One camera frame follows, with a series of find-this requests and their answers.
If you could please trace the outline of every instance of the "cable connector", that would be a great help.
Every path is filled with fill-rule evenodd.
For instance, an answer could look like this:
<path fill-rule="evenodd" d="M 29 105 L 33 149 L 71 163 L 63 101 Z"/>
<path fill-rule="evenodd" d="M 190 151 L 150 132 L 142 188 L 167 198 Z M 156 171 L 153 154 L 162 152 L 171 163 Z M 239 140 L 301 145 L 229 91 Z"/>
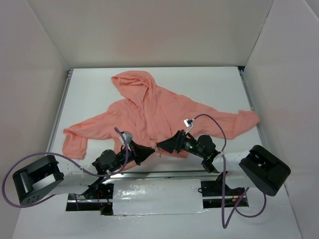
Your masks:
<path fill-rule="evenodd" d="M 194 125 L 193 125 L 194 120 L 195 119 L 189 119 L 189 118 L 184 119 L 184 124 L 187 127 L 186 134 L 188 134 L 188 132 L 194 127 Z"/>

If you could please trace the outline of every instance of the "white wall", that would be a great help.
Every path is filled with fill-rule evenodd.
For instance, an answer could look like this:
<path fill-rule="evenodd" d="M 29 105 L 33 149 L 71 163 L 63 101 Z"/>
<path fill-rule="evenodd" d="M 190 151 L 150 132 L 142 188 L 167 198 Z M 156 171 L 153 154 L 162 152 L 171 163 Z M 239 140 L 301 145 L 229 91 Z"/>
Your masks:
<path fill-rule="evenodd" d="M 245 65 L 273 0 L 29 0 L 72 68 Z"/>
<path fill-rule="evenodd" d="M 318 238 L 319 19 L 304 0 L 275 0 L 245 77 L 269 148 L 291 168 L 303 238 Z"/>
<path fill-rule="evenodd" d="M 23 0 L 0 1 L 0 180 L 26 154 L 45 150 L 66 69 Z M 11 177 L 8 195 L 17 202 Z M 0 238 L 12 237 L 19 209 L 0 196 Z"/>

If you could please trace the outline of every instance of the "white table surface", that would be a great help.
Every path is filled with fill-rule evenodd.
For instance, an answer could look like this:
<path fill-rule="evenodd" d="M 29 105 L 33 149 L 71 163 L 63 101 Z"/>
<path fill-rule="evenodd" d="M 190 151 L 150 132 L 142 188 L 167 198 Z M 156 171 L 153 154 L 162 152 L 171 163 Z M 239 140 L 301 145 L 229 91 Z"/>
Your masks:
<path fill-rule="evenodd" d="M 249 110 L 245 91 L 235 67 L 139 69 L 149 71 L 158 85 L 185 94 L 220 111 L 236 113 L 240 109 Z M 74 70 L 52 151 L 61 152 L 64 128 L 104 112 L 113 101 L 122 98 L 110 78 L 125 70 L 128 69 Z M 221 139 L 214 139 L 214 142 L 218 147 L 222 145 Z M 259 143 L 260 139 L 254 128 L 230 140 L 227 152 L 243 151 Z M 91 163 L 105 148 L 112 147 L 111 140 L 89 140 L 87 156 L 82 163 Z M 200 161 L 195 158 L 155 157 L 132 170 L 175 171 L 202 168 Z M 240 210 L 247 214 L 257 213 L 263 204 L 261 192 L 250 189 L 247 197 L 250 207 Z M 66 201 L 67 195 L 63 194 L 38 206 L 22 209 L 13 238 L 301 239 L 284 187 L 277 196 L 268 197 L 266 210 L 261 216 L 247 219 L 235 213 L 226 230 L 221 225 L 220 208 L 209 209 L 201 214 L 121 217 L 100 216 L 96 211 L 66 212 Z"/>
<path fill-rule="evenodd" d="M 238 113 L 250 110 L 245 89 L 236 67 L 171 67 L 171 68 L 105 68 L 75 69 L 67 91 L 63 111 L 51 151 L 62 153 L 65 139 L 63 130 L 105 112 L 115 101 L 123 99 L 111 81 L 111 77 L 127 70 L 144 70 L 152 74 L 157 85 L 178 94 L 186 95 L 196 102 L 212 106 L 219 111 Z M 223 139 L 214 138 L 217 148 Z M 225 152 L 240 152 L 261 144 L 257 128 L 227 142 Z M 106 149 L 113 149 L 109 140 L 88 140 L 87 154 L 80 164 L 89 165 Z M 141 166 L 127 172 L 163 172 L 204 170 L 201 159 L 192 154 L 187 159 L 151 155 Z"/>

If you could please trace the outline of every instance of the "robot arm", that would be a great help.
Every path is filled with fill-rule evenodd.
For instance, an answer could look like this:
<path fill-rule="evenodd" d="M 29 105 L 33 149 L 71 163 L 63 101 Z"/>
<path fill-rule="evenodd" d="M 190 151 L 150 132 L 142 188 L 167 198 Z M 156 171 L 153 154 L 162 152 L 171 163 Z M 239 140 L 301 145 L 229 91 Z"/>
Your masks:
<path fill-rule="evenodd" d="M 137 165 L 140 165 L 140 163 L 146 160 L 148 156 L 155 151 L 150 147 L 136 144 L 132 140 L 132 135 L 129 132 L 122 132 L 122 136 L 129 146 L 128 162 L 135 161 Z M 72 172 L 72 169 L 69 169 L 69 167 L 62 167 L 54 155 L 47 155 L 13 174 L 12 177 L 20 205 L 34 205 L 46 195 L 50 194 L 72 193 L 78 190 L 76 189 L 76 185 L 81 183 L 83 185 L 89 185 L 89 189 L 83 194 L 86 195 L 86 197 L 90 197 L 90 195 L 95 193 L 95 190 L 98 190 L 98 185 L 104 181 L 103 175 L 107 177 L 123 166 L 125 156 L 126 149 L 123 147 L 118 154 L 113 150 L 105 150 L 101 156 L 92 163 L 97 174 L 101 175 L 101 177 L 96 180 L 94 176 L 83 175 L 80 170 Z"/>
<path fill-rule="evenodd" d="M 177 153 L 185 150 L 203 158 L 201 164 L 208 173 L 223 172 L 221 152 L 216 150 L 211 137 L 201 135 L 196 140 L 189 133 L 193 127 L 192 121 L 184 121 L 187 126 L 186 132 L 179 130 L 172 138 L 159 142 L 157 147 L 169 153 L 173 153 L 174 150 Z M 291 173 L 284 162 L 260 145 L 255 145 L 249 151 L 226 154 L 225 158 L 226 184 L 231 189 L 253 186 L 266 195 L 275 196 Z"/>

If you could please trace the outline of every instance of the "wire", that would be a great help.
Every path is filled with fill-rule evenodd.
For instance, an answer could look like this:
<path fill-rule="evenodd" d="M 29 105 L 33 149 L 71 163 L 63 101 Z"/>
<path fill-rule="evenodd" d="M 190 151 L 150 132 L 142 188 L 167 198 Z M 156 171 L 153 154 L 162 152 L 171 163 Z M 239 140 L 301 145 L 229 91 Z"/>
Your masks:
<path fill-rule="evenodd" d="M 222 149 L 221 149 L 221 151 L 222 151 L 222 152 L 221 152 L 221 153 L 222 153 L 221 156 L 222 156 L 222 158 L 223 158 L 223 180 L 222 180 L 222 196 L 221 196 L 221 221 L 222 221 L 223 228 L 226 229 L 226 228 L 228 227 L 228 224 L 229 224 L 229 222 L 230 222 L 230 219 L 231 219 L 231 217 L 233 216 L 235 210 L 236 210 L 236 212 L 239 213 L 239 215 L 241 215 L 241 216 L 243 216 L 243 217 L 246 217 L 246 218 L 255 218 L 255 217 L 261 215 L 261 214 L 263 213 L 263 211 L 265 210 L 266 204 L 267 204 L 267 199 L 266 199 L 266 195 L 265 195 L 265 194 L 264 194 L 264 199 L 265 199 L 265 201 L 264 201 L 264 206 L 263 206 L 263 208 L 261 209 L 261 211 L 260 211 L 259 213 L 255 214 L 255 215 L 252 215 L 252 216 L 248 216 L 248 215 L 242 214 L 241 212 L 239 212 L 239 211 L 237 210 L 238 204 L 241 202 L 241 200 L 243 199 L 243 197 L 246 195 L 247 191 L 249 190 L 249 188 L 246 188 L 245 191 L 243 192 L 243 194 L 242 194 L 242 195 L 238 198 L 238 200 L 236 201 L 236 203 L 235 203 L 235 205 L 234 205 L 232 211 L 230 212 L 230 214 L 229 214 L 229 216 L 228 216 L 227 221 L 225 222 L 225 205 L 226 205 L 226 204 L 225 204 L 225 195 L 226 195 L 226 192 L 225 192 L 225 191 L 226 191 L 226 189 L 225 189 L 225 187 L 226 187 L 226 158 L 225 158 L 225 155 L 224 155 L 224 149 L 225 149 L 226 144 L 227 144 L 226 134 L 225 134 L 223 128 L 220 126 L 220 124 L 219 124 L 212 116 L 210 116 L 210 115 L 207 115 L 207 114 L 199 114 L 199 115 L 197 115 L 197 116 L 194 118 L 194 120 L 197 119 L 197 118 L 200 117 L 200 116 L 206 116 L 206 117 L 209 117 L 211 120 L 213 120 L 213 121 L 216 123 L 216 125 L 219 127 L 219 129 L 220 129 L 220 131 L 221 131 L 221 133 L 223 134 L 223 137 L 224 137 L 224 145 L 223 145 L 223 147 L 222 147 Z"/>
<path fill-rule="evenodd" d="M 241 215 L 241 216 L 243 216 L 243 217 L 245 217 L 245 218 L 255 218 L 255 217 L 257 217 L 257 216 L 259 216 L 259 215 L 261 215 L 262 213 L 263 213 L 263 211 L 265 210 L 265 208 L 266 208 L 266 204 L 267 204 L 267 197 L 266 197 L 266 194 L 264 194 L 264 205 L 263 205 L 263 207 L 262 207 L 262 209 L 260 210 L 260 212 L 259 213 L 257 213 L 257 214 L 255 214 L 255 215 L 245 215 L 245 214 L 242 214 L 240 211 L 238 211 L 238 208 L 236 208 L 236 212 L 239 214 L 239 215 Z"/>
<path fill-rule="evenodd" d="M 106 201 L 108 201 L 108 204 L 110 205 L 111 203 L 110 203 L 110 201 L 109 201 L 109 199 L 108 199 L 108 197 L 107 196 L 105 196 L 105 194 L 100 190 L 100 193 L 106 198 Z"/>
<path fill-rule="evenodd" d="M 53 153 L 53 152 L 39 152 L 39 153 L 33 153 L 33 154 L 30 154 L 20 160 L 18 160 L 9 170 L 8 172 L 5 174 L 4 178 L 3 178 L 3 181 L 2 181 L 2 187 L 1 187 L 1 192 L 2 192 L 2 196 L 4 198 L 4 200 L 12 207 L 15 207 L 15 208 L 29 208 L 29 207 L 33 207 L 33 206 L 36 206 L 36 205 L 39 205 L 40 203 L 43 203 L 47 200 L 49 200 L 50 198 L 54 197 L 55 195 L 50 195 L 48 196 L 47 198 L 41 200 L 41 201 L 38 201 L 36 203 L 33 203 L 31 205 L 19 205 L 19 204 L 15 204 L 13 202 L 11 202 L 9 200 L 9 198 L 7 197 L 6 193 L 5 193 L 5 183 L 9 177 L 9 174 L 14 170 L 15 167 L 17 167 L 21 162 L 25 161 L 26 159 L 29 159 L 33 156 L 37 156 L 37 155 L 55 155 L 55 156 L 59 156 L 61 158 L 64 158 L 66 160 L 68 160 L 69 162 L 73 163 L 76 167 L 78 167 L 80 170 L 82 170 L 83 172 L 91 175 L 91 176 L 95 176 L 95 177 L 101 177 L 101 178 L 110 178 L 112 175 L 115 175 L 115 174 L 118 174 L 120 173 L 124 168 L 125 166 L 127 165 L 128 163 L 128 160 L 129 160 L 129 146 L 125 140 L 125 138 L 123 137 L 122 133 L 119 131 L 118 128 L 114 128 L 114 130 L 120 135 L 120 137 L 122 138 L 123 142 L 124 142 L 124 145 L 125 145 L 125 150 L 126 150 L 126 154 L 125 154 L 125 162 L 123 164 L 123 166 L 117 171 L 117 172 L 114 172 L 114 173 L 111 173 L 111 174 L 95 174 L 95 173 L 91 173 L 90 171 L 82 168 L 82 166 L 78 163 L 76 163 L 75 161 L 73 161 L 72 159 L 70 159 L 69 157 L 66 157 L 62 154 L 59 154 L 59 153 Z"/>
<path fill-rule="evenodd" d="M 74 198 L 75 198 L 75 204 L 76 204 L 76 210 L 80 210 L 80 207 L 79 207 L 79 202 L 78 202 L 78 199 L 76 198 L 76 194 L 75 193 L 73 193 L 73 196 L 74 196 Z"/>

